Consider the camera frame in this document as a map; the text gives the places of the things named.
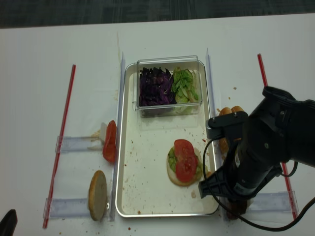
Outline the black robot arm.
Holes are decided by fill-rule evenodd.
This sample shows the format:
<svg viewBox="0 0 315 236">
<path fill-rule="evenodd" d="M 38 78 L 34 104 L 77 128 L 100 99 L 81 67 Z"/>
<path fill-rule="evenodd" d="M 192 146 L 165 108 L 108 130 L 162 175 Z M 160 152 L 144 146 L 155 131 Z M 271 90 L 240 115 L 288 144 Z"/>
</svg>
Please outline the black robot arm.
<svg viewBox="0 0 315 236">
<path fill-rule="evenodd" d="M 298 101 L 274 87 L 262 94 L 251 114 L 240 111 L 206 121 L 208 139 L 226 138 L 229 149 L 223 165 L 199 183 L 201 198 L 248 200 L 282 173 L 282 163 L 314 166 L 314 101 Z"/>
</svg>

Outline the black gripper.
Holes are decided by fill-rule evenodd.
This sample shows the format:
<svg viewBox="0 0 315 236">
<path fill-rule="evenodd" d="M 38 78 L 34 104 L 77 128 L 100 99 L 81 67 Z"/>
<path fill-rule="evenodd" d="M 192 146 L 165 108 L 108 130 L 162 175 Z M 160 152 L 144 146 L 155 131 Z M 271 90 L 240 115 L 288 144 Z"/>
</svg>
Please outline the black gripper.
<svg viewBox="0 0 315 236">
<path fill-rule="evenodd" d="M 219 196 L 248 200 L 283 173 L 283 138 L 226 138 L 223 166 L 198 184 L 200 197 Z"/>
</svg>

